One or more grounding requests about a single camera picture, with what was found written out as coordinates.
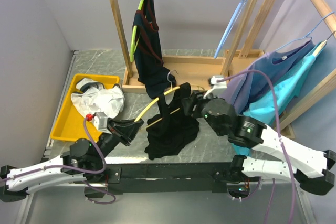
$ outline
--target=marble table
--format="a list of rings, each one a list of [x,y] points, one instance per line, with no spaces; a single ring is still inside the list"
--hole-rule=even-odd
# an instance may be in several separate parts
[[[167,55],[193,55],[193,56],[213,56],[214,50],[164,50]],[[122,83],[124,75],[124,61],[121,50],[87,50],[79,51],[74,54],[74,63],[70,70],[70,85],[72,78],[77,73],[106,74],[119,76]],[[170,102],[172,95],[168,95],[166,100]],[[134,119],[150,103],[151,99],[147,94],[125,93],[125,106],[117,119]],[[158,114],[156,105],[144,115],[143,120]],[[130,163],[207,163],[207,162],[230,162],[236,152],[227,137],[218,137],[209,125],[203,120],[198,119],[199,133],[193,142],[185,146],[178,156],[167,156],[156,158],[151,161],[144,152],[148,145],[147,132],[141,130],[130,146],[126,147],[119,144],[113,152],[106,157],[107,164],[130,164]],[[72,143],[53,141],[50,158],[53,158],[69,149]],[[271,159],[273,157],[251,151],[251,156],[260,159]]]

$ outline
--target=red connector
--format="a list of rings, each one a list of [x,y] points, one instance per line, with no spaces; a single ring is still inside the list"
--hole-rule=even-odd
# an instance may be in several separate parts
[[[92,115],[92,114],[90,113],[90,114],[87,114],[85,117],[87,118],[87,120],[88,120],[89,122],[91,122],[92,119],[94,118],[94,114]]]

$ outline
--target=wooden frame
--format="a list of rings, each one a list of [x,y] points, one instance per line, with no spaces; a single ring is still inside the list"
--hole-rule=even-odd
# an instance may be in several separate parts
[[[205,89],[209,89],[208,78],[215,74],[227,74],[234,56],[237,51],[237,47],[242,38],[244,30],[247,26],[248,20],[252,14],[252,11],[256,5],[257,0],[248,0],[247,6],[244,10],[243,16],[240,19],[238,29],[236,31],[234,41],[228,51],[226,57],[212,59],[209,57],[200,56],[164,56],[163,61],[165,67],[171,70],[177,70],[178,74],[175,76],[177,84],[189,82],[192,87],[199,86]],[[127,42],[121,20],[121,14],[119,10],[118,0],[110,0],[114,21],[117,27],[118,36],[126,64],[126,70],[123,79],[123,90],[125,92],[132,93],[145,93],[145,86],[138,82],[138,72],[135,63],[130,62],[129,52],[127,48]],[[202,64],[202,71],[199,71],[199,64]]]
[[[247,52],[250,51],[253,43],[255,42],[257,35],[274,4],[275,0],[264,0],[260,11],[255,19],[255,22],[249,31],[245,44],[239,54],[239,57],[246,57]],[[329,5],[325,0],[311,0],[312,4],[315,6],[316,10],[319,12],[321,17],[326,16],[332,12]],[[328,16],[324,22],[327,27],[333,33],[336,31],[336,15],[332,14]],[[287,125],[293,122],[300,115],[305,113],[310,107],[315,103],[320,101],[325,95],[336,88],[336,69],[328,74],[318,85],[316,85],[301,101],[299,101],[286,115],[280,119],[280,128],[284,129]]]

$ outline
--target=gray wall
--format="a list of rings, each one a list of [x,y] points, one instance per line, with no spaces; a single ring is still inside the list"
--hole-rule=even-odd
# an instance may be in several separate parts
[[[45,1],[71,49],[120,48],[109,0]],[[216,49],[239,1],[155,0],[162,49]],[[260,45],[263,34],[268,30],[282,1],[277,0],[260,33],[260,38],[256,41],[256,47]],[[249,27],[262,2],[263,0],[258,1]],[[138,4],[139,0],[119,0],[128,43],[130,43],[134,13]],[[226,48],[230,47],[232,34],[225,44]]]
[[[326,0],[336,10],[336,0]],[[261,44],[266,50],[274,50],[292,39],[303,37],[320,20],[310,0],[285,0],[273,25]],[[312,34],[315,43],[328,37],[330,31],[324,23]],[[336,68],[336,41],[330,38],[324,52],[317,58],[295,104],[317,83]],[[297,140],[317,150],[336,150],[336,91],[332,91],[309,111],[293,122]],[[313,212],[318,223],[335,223],[336,188],[326,196],[310,195]]]
[[[44,0],[0,0],[0,166],[39,162],[71,51]]]

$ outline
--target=wooden base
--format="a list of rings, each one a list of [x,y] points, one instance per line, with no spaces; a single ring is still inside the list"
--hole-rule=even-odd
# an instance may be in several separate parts
[[[177,85],[189,82],[192,89],[210,89],[208,79],[219,74],[222,69],[223,58],[213,59],[202,56],[163,56],[164,66],[176,70],[174,76]],[[135,62],[132,63],[133,76],[128,77],[127,70],[124,74],[122,89],[126,93],[146,93],[144,84],[138,82],[138,71]]]
[[[251,63],[253,63],[256,59],[264,55],[264,51],[261,49],[252,49],[246,58],[239,57],[241,50],[237,50],[231,65],[229,67],[228,73],[225,73],[225,76],[233,76],[240,71],[247,68]],[[224,57],[226,57],[229,53],[229,50],[224,50]]]
[[[225,76],[233,75],[248,67],[253,61],[262,56],[264,52],[260,49],[253,49],[250,51],[247,58],[238,58],[240,50],[236,51],[236,54],[232,60],[232,64],[228,73]],[[177,85],[189,82],[192,89],[210,89],[208,79],[211,76],[219,74],[223,67],[223,58],[217,59],[203,56],[163,56],[164,66],[170,70],[176,70],[178,73],[173,73]],[[135,66],[135,62],[132,63],[133,76],[129,78],[127,70],[125,70],[124,80],[122,83],[122,89],[126,93],[146,93],[144,84],[138,82],[139,74]]]

